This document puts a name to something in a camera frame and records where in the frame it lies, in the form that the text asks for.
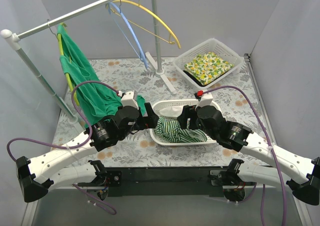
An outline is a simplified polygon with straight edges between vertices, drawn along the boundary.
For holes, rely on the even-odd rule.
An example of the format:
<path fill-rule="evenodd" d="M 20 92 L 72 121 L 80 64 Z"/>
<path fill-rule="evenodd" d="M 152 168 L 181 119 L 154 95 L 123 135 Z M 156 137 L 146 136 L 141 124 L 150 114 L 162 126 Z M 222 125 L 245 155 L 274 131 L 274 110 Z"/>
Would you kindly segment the green white striped tank top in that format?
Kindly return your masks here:
<path fill-rule="evenodd" d="M 159 117 L 154 133 L 169 143 L 201 143 L 206 142 L 206 134 L 202 130 L 182 129 L 178 120 Z"/>

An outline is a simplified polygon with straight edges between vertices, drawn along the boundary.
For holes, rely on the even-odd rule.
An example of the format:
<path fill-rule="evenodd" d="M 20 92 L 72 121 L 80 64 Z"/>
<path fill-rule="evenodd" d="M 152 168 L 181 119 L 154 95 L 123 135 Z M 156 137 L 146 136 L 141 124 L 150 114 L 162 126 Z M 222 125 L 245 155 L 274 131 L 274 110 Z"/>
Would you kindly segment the blue plastic hanger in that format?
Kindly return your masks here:
<path fill-rule="evenodd" d="M 120 1 L 119 5 L 116 5 L 115 3 L 110 2 L 110 3 L 107 3 L 105 5 L 105 7 L 106 7 L 108 13 L 110 14 L 110 16 L 112 17 L 113 21 L 115 22 L 115 24 L 117 25 L 117 27 L 119 28 L 119 30 L 121 31 L 121 33 L 123 34 L 123 36 L 125 37 L 127 42 L 129 43 L 129 45 L 131 46 L 131 48 L 133 49 L 133 51 L 135 52 L 135 54 L 139 58 L 139 60 L 144 64 L 145 69 L 148 70 L 149 65 L 147 62 L 147 58 L 145 56 L 145 53 L 143 51 L 143 48 L 142 48 L 139 40 L 135 34 L 135 31 L 132 28 L 131 23 L 126 18 L 126 16 L 124 15 L 124 13 L 121 9 L 121 1 Z M 124 22 L 124 25 L 127 27 L 129 34 L 126 34 L 126 31 L 124 30 L 124 28 L 116 20 L 116 18 L 115 18 L 116 15 L 122 19 L 122 21 Z"/>

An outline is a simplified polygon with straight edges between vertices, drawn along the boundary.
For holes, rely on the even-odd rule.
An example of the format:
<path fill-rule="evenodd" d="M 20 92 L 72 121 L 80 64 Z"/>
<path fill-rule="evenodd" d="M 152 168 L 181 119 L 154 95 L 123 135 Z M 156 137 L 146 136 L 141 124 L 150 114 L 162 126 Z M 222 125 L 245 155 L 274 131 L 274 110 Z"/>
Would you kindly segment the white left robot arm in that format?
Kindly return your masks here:
<path fill-rule="evenodd" d="M 24 201 L 37 201 L 53 189 L 77 183 L 115 185 L 114 174 L 108 173 L 101 161 L 89 161 L 79 167 L 70 165 L 116 145 L 135 131 L 154 129 L 159 117 L 150 103 L 144 106 L 146 115 L 131 106 L 119 107 L 115 115 L 103 117 L 61 149 L 31 159 L 25 156 L 18 158 L 16 171 Z"/>

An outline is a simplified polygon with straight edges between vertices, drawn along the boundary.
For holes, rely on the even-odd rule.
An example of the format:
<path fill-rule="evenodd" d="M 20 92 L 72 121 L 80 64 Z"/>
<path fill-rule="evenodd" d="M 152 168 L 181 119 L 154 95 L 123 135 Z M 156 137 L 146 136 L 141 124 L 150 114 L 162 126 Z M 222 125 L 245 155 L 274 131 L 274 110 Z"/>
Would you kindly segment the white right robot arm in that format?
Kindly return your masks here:
<path fill-rule="evenodd" d="M 286 185 L 306 204 L 320 203 L 320 159 L 309 159 L 277 145 L 270 147 L 261 136 L 238 122 L 227 121 L 214 106 L 184 106 L 177 118 L 182 129 L 200 129 L 224 148 L 253 156 L 287 175 Z"/>

